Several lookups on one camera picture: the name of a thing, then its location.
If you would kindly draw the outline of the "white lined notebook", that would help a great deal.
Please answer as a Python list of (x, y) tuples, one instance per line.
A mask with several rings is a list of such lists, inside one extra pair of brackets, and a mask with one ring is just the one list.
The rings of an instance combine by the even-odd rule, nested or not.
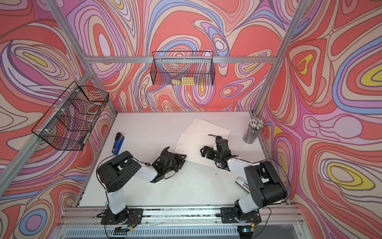
[(185, 154), (189, 162), (215, 167), (213, 160), (201, 156), (200, 150), (204, 146), (216, 149), (215, 136), (228, 138), (230, 130), (212, 124), (206, 120), (195, 118), (182, 132), (176, 145), (175, 153)]

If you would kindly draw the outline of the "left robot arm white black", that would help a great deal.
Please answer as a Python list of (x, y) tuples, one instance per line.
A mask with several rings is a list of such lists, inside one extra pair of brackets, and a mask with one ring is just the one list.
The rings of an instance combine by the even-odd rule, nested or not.
[(97, 179), (104, 187), (107, 209), (104, 213), (104, 225), (141, 224), (142, 209), (129, 209), (124, 200), (123, 187), (134, 176), (157, 183), (166, 179), (170, 172), (178, 173), (187, 158), (185, 154), (172, 153), (166, 147), (153, 163), (141, 162), (129, 151), (100, 164), (96, 170)]

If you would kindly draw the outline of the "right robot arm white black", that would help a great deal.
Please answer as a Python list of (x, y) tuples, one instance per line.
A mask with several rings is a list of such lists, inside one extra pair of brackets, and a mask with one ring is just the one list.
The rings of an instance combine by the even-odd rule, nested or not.
[(231, 154), (227, 139), (219, 135), (212, 136), (215, 138), (216, 149), (204, 146), (200, 150), (201, 156), (212, 160), (219, 169), (244, 176), (244, 183), (249, 189), (247, 196), (236, 200), (233, 207), (221, 208), (216, 216), (224, 224), (260, 223), (260, 209), (288, 198), (279, 174), (268, 159), (260, 162), (241, 159)]

